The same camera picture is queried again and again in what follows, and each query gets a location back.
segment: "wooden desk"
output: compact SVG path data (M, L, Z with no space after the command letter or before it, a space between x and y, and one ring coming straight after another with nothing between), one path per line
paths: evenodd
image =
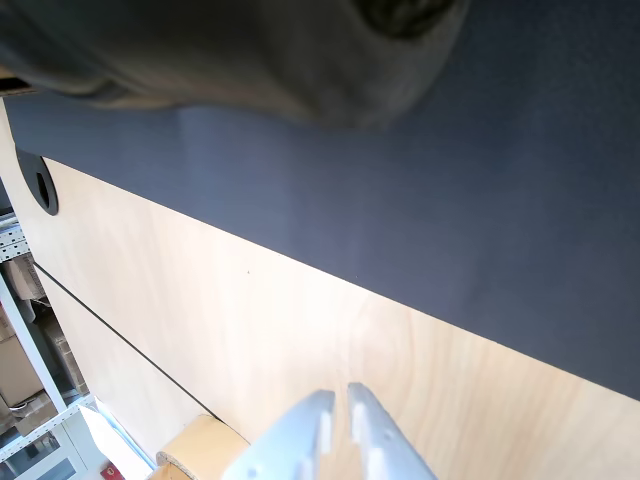
M335 390L323 474L357 478L346 386L360 381L441 479L640 472L637 401L48 160L51 217L4 116L0 135L36 261L247 440L311 391ZM43 281L89 387L154 453L200 407Z

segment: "black grommet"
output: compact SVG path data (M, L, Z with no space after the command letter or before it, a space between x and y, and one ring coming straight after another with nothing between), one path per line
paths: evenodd
M42 157L16 149L18 163L31 194L49 215L58 213L58 195Z

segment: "gray cloth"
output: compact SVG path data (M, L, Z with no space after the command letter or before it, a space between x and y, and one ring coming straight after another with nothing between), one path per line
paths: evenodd
M383 124L432 84L467 1L2 0L0 65L94 105Z

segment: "cardboard box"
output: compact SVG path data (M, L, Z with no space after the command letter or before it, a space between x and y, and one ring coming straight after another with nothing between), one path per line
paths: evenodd
M20 409L18 412L14 411L13 414L20 418L16 423L16 428L18 433L24 437L55 417L58 411L53 402L51 402L49 395L46 392L41 392L25 408Z
M9 317L7 317L7 313L0 304L0 342L9 337L13 337L15 334L16 332L13 331Z
M73 388L81 395L89 393L89 387L87 387L84 381L78 362L76 362L73 352L71 352L71 347L69 347L69 343L67 343L67 339L60 328L58 320L54 316L51 316L42 322L42 325L45 335L53 345L62 368L69 380L71 380Z
M18 337L0 342L0 366L0 395L10 407L42 390L42 383Z
M4 262L2 268L21 300L37 300L46 295L33 266L33 256L30 253Z

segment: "gray fabric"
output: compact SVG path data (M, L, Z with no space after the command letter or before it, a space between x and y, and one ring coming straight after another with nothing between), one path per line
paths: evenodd
M24 150L640 399L639 18L479 0L379 132L6 103Z
M0 65L102 106L215 103L383 124L427 91L467 4L0 0Z

